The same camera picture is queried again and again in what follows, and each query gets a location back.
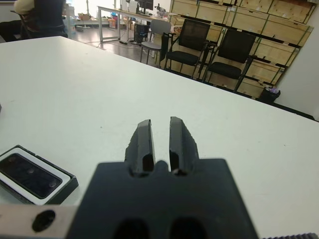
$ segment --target camera lens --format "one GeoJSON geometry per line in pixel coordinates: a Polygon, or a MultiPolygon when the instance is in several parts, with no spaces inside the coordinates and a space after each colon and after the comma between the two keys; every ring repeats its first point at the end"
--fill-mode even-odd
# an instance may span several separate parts
{"type": "Polygon", "coordinates": [[[56,182],[55,181],[49,183],[49,187],[50,188],[54,188],[55,186],[56,186],[56,182]]]}
{"type": "Polygon", "coordinates": [[[34,169],[33,169],[33,168],[30,168],[30,169],[28,169],[28,171],[27,171],[28,174],[31,174],[31,173],[33,173],[33,172],[34,172],[34,169]]]}
{"type": "Polygon", "coordinates": [[[14,157],[14,156],[11,156],[11,157],[8,159],[8,161],[9,161],[10,163],[14,162],[14,161],[15,161],[15,157],[14,157]]]}

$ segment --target stacked wooden boxes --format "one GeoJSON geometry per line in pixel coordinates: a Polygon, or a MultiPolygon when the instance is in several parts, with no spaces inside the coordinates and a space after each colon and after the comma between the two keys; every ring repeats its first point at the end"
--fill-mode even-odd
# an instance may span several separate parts
{"type": "MultiPolygon", "coordinates": [[[[170,11],[174,15],[170,21],[177,27],[188,17],[210,21],[207,40],[219,43],[229,28],[256,35],[251,55],[263,61],[254,60],[238,91],[257,98],[264,87],[277,84],[306,43],[313,30],[306,23],[315,6],[301,0],[172,0],[170,11]]],[[[193,52],[177,44],[173,50],[193,52]]],[[[218,56],[215,61],[244,68],[244,64],[218,56]]],[[[180,63],[172,62],[172,69],[180,71],[180,63]]],[[[181,72],[191,74],[192,70],[183,66],[181,72]]],[[[236,80],[215,74],[210,82],[230,89],[236,85],[236,80]]]]}

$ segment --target black office chair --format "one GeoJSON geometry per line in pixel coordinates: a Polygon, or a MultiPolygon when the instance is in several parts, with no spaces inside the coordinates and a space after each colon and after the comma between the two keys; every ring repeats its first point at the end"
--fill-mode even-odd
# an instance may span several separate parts
{"type": "Polygon", "coordinates": [[[200,22],[193,21],[189,19],[185,19],[183,27],[181,29],[181,33],[177,39],[172,41],[170,50],[166,54],[166,61],[164,70],[166,70],[167,61],[170,60],[170,69],[171,69],[171,61],[177,61],[183,64],[194,66],[193,74],[191,78],[193,78],[195,70],[197,68],[199,59],[207,46],[206,37],[209,31],[210,25],[200,22]],[[193,54],[189,54],[182,51],[172,51],[173,45],[178,41],[180,46],[184,46],[190,49],[194,49],[200,51],[200,55],[196,56],[193,54]]]}
{"type": "Polygon", "coordinates": [[[227,30],[226,35],[219,47],[212,52],[211,58],[209,60],[208,67],[205,70],[203,81],[206,80],[207,72],[217,73],[232,79],[238,80],[234,92],[236,92],[244,79],[252,61],[253,56],[250,56],[249,53],[256,37],[245,32],[240,32],[236,30],[227,30]],[[231,66],[222,62],[214,62],[213,60],[218,52],[218,56],[227,58],[232,61],[237,61],[240,63],[246,63],[243,71],[238,67],[231,66]]]}
{"type": "Polygon", "coordinates": [[[68,37],[62,20],[64,4],[65,0],[34,0],[34,10],[30,16],[20,15],[27,37],[68,37]]]}

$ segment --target trash bin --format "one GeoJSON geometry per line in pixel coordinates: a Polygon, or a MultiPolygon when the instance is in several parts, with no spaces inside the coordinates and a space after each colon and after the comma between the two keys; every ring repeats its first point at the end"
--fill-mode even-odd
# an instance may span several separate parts
{"type": "Polygon", "coordinates": [[[264,103],[273,103],[275,99],[277,99],[280,96],[280,90],[277,88],[264,88],[260,97],[259,101],[264,102],[264,103]]]}

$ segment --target table surface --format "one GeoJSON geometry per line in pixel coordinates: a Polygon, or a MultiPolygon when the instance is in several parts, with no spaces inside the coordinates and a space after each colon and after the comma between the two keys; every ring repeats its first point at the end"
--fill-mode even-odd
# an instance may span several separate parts
{"type": "Polygon", "coordinates": [[[76,175],[63,204],[79,204],[98,163],[124,160],[145,119],[169,162],[177,116],[201,158],[227,160],[260,237],[319,233],[319,123],[62,37],[0,52],[0,152],[20,144],[76,175]]]}
{"type": "Polygon", "coordinates": [[[121,10],[119,8],[112,8],[112,7],[104,7],[104,6],[98,6],[99,8],[101,8],[102,10],[105,10],[105,11],[113,11],[113,12],[116,12],[116,13],[120,13],[120,14],[123,14],[123,15],[127,15],[127,16],[130,16],[130,17],[135,17],[137,19],[142,19],[142,20],[162,20],[162,21],[168,21],[167,18],[161,18],[161,17],[157,17],[157,16],[153,16],[153,15],[141,15],[141,14],[138,14],[138,13],[135,13],[135,12],[129,12],[129,11],[125,11],[125,10],[121,10]]]}

